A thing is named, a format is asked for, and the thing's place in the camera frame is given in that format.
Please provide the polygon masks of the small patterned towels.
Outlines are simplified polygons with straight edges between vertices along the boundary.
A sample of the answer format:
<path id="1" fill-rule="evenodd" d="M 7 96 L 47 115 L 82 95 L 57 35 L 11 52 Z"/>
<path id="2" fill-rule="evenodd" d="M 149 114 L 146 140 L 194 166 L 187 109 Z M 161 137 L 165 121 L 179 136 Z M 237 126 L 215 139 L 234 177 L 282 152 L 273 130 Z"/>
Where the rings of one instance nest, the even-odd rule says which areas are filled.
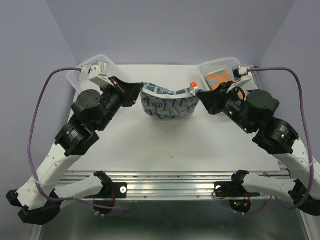
<path id="1" fill-rule="evenodd" d="M 200 92 L 202 90 L 196 82 L 191 82 L 189 87 L 177 91 L 145 82 L 140 99 L 148 116 L 168 120 L 192 115 L 200 102 L 197 97 Z"/>

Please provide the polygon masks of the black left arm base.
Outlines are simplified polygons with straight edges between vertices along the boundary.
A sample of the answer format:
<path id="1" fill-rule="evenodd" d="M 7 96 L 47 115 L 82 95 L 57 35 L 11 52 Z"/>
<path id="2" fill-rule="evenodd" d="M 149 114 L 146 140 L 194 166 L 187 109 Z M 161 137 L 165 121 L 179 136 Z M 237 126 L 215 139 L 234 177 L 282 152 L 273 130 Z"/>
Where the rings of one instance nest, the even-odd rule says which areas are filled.
<path id="1" fill-rule="evenodd" d="M 128 184 L 126 182 L 103 183 L 102 189 L 92 197 L 99 199 L 125 199 L 127 191 Z"/>

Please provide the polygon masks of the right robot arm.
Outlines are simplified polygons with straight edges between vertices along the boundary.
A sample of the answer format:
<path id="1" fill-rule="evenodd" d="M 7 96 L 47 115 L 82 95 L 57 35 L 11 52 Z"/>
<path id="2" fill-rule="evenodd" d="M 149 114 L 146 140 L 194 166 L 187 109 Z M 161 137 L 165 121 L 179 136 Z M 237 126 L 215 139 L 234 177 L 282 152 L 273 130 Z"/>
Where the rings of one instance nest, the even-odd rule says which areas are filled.
<path id="1" fill-rule="evenodd" d="M 320 214 L 320 165 L 309 161 L 308 150 L 299 134 L 286 121 L 274 113 L 279 101 L 264 90 L 245 93 L 240 87 L 230 90 L 231 81 L 221 84 L 214 91 L 201 91 L 197 97 L 210 115 L 224 113 L 246 134 L 254 133 L 252 141 L 259 148 L 284 164 L 292 179 L 276 179 L 238 170 L 230 181 L 217 181 L 212 194 L 218 199 L 230 198 L 231 208 L 247 213 L 251 203 L 239 203 L 235 198 L 260 195 L 275 197 L 297 207 L 302 212 Z"/>

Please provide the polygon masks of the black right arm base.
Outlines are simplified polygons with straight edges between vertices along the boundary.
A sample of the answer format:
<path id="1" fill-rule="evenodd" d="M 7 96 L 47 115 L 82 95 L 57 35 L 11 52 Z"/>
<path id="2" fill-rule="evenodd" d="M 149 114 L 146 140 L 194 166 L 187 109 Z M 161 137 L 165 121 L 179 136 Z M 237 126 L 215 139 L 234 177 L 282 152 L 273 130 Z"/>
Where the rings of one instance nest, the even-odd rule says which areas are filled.
<path id="1" fill-rule="evenodd" d="M 231 181 L 214 182 L 214 196 L 217 198 L 259 197 L 258 192 L 249 192 L 240 183 Z"/>

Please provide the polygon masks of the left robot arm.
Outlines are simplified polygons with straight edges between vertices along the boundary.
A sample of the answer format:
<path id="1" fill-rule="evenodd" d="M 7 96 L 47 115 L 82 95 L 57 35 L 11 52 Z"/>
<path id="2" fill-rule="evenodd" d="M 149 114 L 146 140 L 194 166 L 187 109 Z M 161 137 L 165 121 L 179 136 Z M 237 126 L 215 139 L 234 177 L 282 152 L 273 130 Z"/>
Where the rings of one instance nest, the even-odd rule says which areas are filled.
<path id="1" fill-rule="evenodd" d="M 10 190 L 6 198 L 18 207 L 18 216 L 25 224 L 45 225 L 52 221 L 62 208 L 73 202 L 93 201 L 93 209 L 103 215 L 116 208 L 116 198 L 127 196 L 127 184 L 115 183 L 103 171 L 58 187 L 68 169 L 84 156 L 99 140 L 98 132 L 104 131 L 119 109 L 133 106 L 143 88 L 141 82 L 127 83 L 113 76 L 109 84 L 99 90 L 82 91 L 72 104 L 73 115 L 60 130 L 39 168 L 33 168 L 32 177 L 17 190 Z"/>

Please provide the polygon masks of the pastel orange dot towel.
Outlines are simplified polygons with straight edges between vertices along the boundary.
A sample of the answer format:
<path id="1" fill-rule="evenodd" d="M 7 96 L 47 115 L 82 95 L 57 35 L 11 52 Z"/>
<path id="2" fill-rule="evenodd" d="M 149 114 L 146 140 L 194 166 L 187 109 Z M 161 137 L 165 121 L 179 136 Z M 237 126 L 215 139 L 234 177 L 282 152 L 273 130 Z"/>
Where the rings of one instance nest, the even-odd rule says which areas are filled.
<path id="1" fill-rule="evenodd" d="M 229 76 L 226 69 L 207 73 L 204 77 L 205 83 L 209 90 L 213 93 L 206 93 L 205 98 L 211 101 L 222 100 L 224 97 L 232 97 L 237 100 L 244 100 L 245 95 L 238 89 L 227 93 L 227 90 L 232 83 L 232 78 Z"/>

